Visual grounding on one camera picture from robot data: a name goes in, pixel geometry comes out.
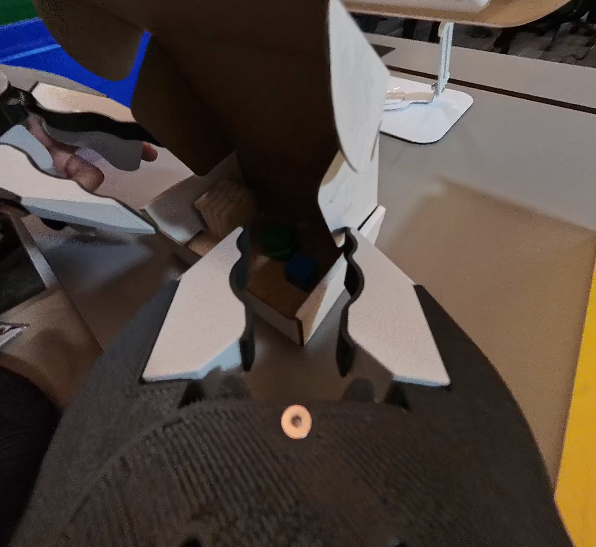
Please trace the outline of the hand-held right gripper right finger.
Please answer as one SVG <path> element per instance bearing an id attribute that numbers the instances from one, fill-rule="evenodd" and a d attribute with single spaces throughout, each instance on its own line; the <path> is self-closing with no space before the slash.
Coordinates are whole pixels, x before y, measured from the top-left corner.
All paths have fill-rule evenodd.
<path id="1" fill-rule="evenodd" d="M 381 369 L 397 383 L 447 388 L 443 363 L 415 283 L 359 230 L 345 233 L 345 290 L 336 363 L 341 377 Z"/>

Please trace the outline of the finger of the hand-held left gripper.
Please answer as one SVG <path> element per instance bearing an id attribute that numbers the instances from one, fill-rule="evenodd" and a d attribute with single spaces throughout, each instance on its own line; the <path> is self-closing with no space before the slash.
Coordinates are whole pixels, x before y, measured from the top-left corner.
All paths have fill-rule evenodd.
<path id="1" fill-rule="evenodd" d="M 94 152 L 122 171 L 138 170 L 144 143 L 156 142 L 130 109 L 107 97 L 38 83 L 28 111 L 56 140 Z"/>
<path id="2" fill-rule="evenodd" d="M 1 136 L 1 200 L 29 214 L 105 231 L 152 235 L 154 226 L 119 201 L 58 175 L 48 149 L 24 126 Z"/>

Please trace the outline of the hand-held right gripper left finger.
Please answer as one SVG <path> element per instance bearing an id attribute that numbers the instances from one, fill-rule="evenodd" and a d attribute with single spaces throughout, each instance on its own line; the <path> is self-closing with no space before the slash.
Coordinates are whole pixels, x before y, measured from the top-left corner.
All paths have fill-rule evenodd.
<path id="1" fill-rule="evenodd" d="M 204 382 L 216 373 L 250 371 L 256 349 L 246 297 L 249 256 L 249 231 L 236 228 L 180 277 L 144 382 Z"/>

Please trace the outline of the blue plastic bin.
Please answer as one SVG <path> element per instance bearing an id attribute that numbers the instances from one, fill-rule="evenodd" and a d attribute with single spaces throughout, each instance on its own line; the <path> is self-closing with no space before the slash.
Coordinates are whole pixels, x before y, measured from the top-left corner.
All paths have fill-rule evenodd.
<path id="1" fill-rule="evenodd" d="M 129 75 L 111 81 L 80 66 L 35 18 L 1 26 L 1 64 L 63 76 L 129 107 L 149 40 L 150 34 L 145 32 Z"/>

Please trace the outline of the blue cube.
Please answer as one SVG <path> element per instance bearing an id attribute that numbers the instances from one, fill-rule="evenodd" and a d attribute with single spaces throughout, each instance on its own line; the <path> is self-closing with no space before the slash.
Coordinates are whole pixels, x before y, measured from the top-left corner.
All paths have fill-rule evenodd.
<path id="1" fill-rule="evenodd" d="M 318 270 L 316 259 L 309 255 L 295 253 L 284 265 L 284 277 L 291 285 L 307 292 L 314 287 Z"/>

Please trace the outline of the green cube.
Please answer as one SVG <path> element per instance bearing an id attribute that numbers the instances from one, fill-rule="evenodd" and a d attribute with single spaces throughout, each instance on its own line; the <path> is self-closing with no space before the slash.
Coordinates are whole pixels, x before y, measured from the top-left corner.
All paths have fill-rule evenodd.
<path id="1" fill-rule="evenodd" d="M 297 229 L 285 224 L 268 224 L 260 232 L 259 245 L 263 256 L 287 261 L 296 251 Z"/>

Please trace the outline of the striped grain wooden cube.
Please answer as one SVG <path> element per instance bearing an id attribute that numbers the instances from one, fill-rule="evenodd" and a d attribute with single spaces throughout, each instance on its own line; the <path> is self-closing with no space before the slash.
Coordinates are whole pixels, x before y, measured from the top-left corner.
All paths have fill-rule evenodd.
<path id="1" fill-rule="evenodd" d="M 244 184 L 229 179 L 211 186 L 194 201 L 193 207 L 206 228 L 219 239 L 253 223 L 259 215 L 254 193 Z"/>

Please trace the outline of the white cardboard mailer box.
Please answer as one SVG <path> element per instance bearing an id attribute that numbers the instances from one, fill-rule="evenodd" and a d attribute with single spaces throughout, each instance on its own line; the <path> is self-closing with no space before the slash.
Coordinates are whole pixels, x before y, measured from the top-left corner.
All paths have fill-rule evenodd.
<path id="1" fill-rule="evenodd" d="M 193 175 L 143 210 L 183 252 L 217 243 L 193 207 L 218 181 L 255 195 L 257 313 L 299 345 L 342 293 L 346 228 L 375 243 L 378 145 L 389 73 L 340 0 L 33 0 L 54 39 L 107 80 L 126 76 L 150 40 L 130 102 L 134 119 Z M 305 292 L 287 261 L 260 252 L 268 224 L 297 229 L 295 253 L 319 265 Z"/>

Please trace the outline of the yellow plastic bin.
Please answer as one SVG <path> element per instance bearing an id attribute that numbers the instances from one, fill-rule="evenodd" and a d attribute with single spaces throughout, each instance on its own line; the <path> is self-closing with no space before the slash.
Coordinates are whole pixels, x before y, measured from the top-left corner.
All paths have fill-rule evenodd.
<path id="1" fill-rule="evenodd" d="M 595 274 L 586 308 L 555 498 L 575 546 L 595 546 Z"/>

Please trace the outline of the grey desk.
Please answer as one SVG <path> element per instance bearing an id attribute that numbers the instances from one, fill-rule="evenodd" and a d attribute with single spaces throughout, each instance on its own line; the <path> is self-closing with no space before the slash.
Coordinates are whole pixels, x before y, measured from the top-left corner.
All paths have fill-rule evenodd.
<path id="1" fill-rule="evenodd" d="M 555 481 L 595 261 L 595 68 L 456 47 L 451 75 L 473 105 L 441 141 L 381 139 L 377 246 L 495 364 Z M 68 365 L 34 365 L 64 402 L 187 265 L 161 236 L 22 222 L 80 313 Z"/>

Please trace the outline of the person's left hand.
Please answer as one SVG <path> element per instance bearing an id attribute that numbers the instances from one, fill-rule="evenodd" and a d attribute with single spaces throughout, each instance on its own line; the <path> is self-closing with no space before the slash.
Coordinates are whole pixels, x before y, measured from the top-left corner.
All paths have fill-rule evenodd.
<path id="1" fill-rule="evenodd" d="M 99 167 L 78 155 L 78 148 L 51 137 L 39 118 L 28 117 L 25 126 L 46 147 L 60 175 L 76 181 L 89 192 L 96 191 L 102 185 L 105 175 Z"/>

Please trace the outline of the printed photo card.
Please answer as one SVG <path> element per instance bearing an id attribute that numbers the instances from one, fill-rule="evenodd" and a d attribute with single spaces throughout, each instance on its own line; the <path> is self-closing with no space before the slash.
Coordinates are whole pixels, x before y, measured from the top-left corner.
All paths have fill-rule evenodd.
<path id="1" fill-rule="evenodd" d="M 1 322 L 1 349 L 29 328 L 27 324 Z"/>

